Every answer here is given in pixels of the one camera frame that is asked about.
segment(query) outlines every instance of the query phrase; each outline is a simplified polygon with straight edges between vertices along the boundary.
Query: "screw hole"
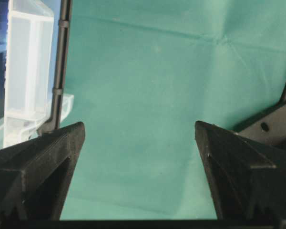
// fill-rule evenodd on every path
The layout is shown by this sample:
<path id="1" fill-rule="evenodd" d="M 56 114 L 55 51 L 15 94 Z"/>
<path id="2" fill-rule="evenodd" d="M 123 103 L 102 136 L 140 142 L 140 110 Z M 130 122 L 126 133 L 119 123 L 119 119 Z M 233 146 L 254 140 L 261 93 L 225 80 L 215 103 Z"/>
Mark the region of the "screw hole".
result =
<path id="1" fill-rule="evenodd" d="M 261 128 L 263 131 L 268 132 L 269 131 L 269 126 L 267 123 L 261 123 Z"/>

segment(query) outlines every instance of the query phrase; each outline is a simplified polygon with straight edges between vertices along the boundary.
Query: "teal fabric backdrop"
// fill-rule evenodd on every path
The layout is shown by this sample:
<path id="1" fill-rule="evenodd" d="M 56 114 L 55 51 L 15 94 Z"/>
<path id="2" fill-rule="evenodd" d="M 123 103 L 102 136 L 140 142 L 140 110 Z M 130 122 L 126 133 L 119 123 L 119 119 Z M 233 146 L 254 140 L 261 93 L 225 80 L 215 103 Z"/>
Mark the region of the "teal fabric backdrop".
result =
<path id="1" fill-rule="evenodd" d="M 74 0 L 62 219 L 214 219 L 195 121 L 233 129 L 285 81 L 286 0 Z"/>

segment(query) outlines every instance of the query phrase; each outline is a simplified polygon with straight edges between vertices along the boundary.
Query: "black plastic frame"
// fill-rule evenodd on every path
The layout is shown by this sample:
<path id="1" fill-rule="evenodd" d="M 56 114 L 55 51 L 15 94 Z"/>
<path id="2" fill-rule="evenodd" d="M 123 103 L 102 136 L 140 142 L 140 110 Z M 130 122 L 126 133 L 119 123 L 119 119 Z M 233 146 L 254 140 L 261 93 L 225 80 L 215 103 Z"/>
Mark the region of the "black plastic frame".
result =
<path id="1" fill-rule="evenodd" d="M 60 127 L 63 89 L 65 85 L 67 55 L 69 47 L 71 16 L 72 0 L 61 0 L 51 115 L 48 121 L 41 125 L 41 127 L 37 130 L 39 136 L 43 135 L 44 133 L 50 133 Z"/>

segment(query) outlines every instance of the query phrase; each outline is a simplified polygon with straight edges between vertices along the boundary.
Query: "clear plastic container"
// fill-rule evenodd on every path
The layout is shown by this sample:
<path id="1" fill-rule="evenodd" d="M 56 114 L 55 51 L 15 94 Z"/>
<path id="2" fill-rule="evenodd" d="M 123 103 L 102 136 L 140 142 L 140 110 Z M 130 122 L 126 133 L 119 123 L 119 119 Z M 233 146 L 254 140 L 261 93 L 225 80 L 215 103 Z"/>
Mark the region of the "clear plastic container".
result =
<path id="1" fill-rule="evenodd" d="M 8 19 L 4 147 L 28 140 L 50 116 L 54 15 L 40 0 L 10 0 Z"/>
<path id="2" fill-rule="evenodd" d="M 61 122 L 69 115 L 69 113 L 72 110 L 73 107 L 73 101 L 74 101 L 74 95 L 72 94 L 63 94 L 63 99 L 62 99 L 62 108 L 61 108 Z M 51 107 L 51 101 L 48 102 L 48 107 Z M 7 120 L 9 125 L 13 124 L 13 121 Z M 14 129 L 12 126 L 9 126 L 9 129 L 13 131 L 13 138 L 5 138 L 5 144 L 6 145 L 14 145 L 18 144 L 20 142 L 23 142 L 25 138 L 27 137 L 32 137 L 35 138 L 37 137 L 36 133 L 36 128 L 40 125 L 40 123 L 31 123 L 31 126 L 28 125 L 29 122 L 27 121 L 27 126 L 25 128 L 25 124 L 23 126 L 17 124 L 17 126 L 20 126 L 18 129 Z M 0 119 L 0 149 L 3 147 L 3 119 Z"/>

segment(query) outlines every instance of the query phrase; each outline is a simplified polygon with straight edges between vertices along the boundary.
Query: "black metal bracket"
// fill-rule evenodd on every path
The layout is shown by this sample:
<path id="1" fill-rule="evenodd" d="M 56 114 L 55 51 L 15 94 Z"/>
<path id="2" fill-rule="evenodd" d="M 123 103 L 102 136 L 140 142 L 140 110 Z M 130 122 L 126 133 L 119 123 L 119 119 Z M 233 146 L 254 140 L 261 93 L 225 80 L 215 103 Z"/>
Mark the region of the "black metal bracket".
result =
<path id="1" fill-rule="evenodd" d="M 276 146 L 286 140 L 286 84 L 278 104 L 244 121 L 239 135 Z"/>
<path id="2" fill-rule="evenodd" d="M 61 15 L 58 23 L 58 43 L 56 54 L 56 66 L 54 76 L 53 98 L 51 105 L 51 116 L 39 129 L 39 136 L 50 133 L 60 126 L 63 89 L 67 67 L 67 55 L 69 47 L 70 21 L 72 15 L 72 0 L 61 0 Z"/>

